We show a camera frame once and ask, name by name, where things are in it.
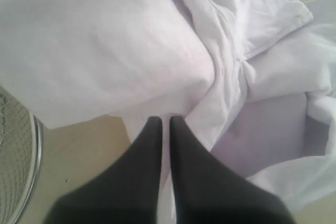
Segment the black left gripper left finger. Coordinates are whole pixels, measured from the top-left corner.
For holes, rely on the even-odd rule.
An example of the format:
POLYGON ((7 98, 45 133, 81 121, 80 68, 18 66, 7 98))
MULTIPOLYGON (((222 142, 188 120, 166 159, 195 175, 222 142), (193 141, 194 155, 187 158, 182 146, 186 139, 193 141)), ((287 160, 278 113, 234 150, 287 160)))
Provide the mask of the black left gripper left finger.
POLYGON ((156 223, 161 161, 162 120, 153 116, 114 164, 60 197, 44 223, 156 223))

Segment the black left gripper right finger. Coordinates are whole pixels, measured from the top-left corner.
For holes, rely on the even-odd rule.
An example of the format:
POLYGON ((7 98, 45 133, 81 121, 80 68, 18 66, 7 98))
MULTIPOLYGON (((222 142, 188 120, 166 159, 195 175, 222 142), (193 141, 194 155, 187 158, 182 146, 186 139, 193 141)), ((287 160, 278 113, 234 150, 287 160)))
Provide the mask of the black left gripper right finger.
POLYGON ((177 223, 291 223, 277 196, 221 164, 181 116, 170 119, 170 161, 177 223))

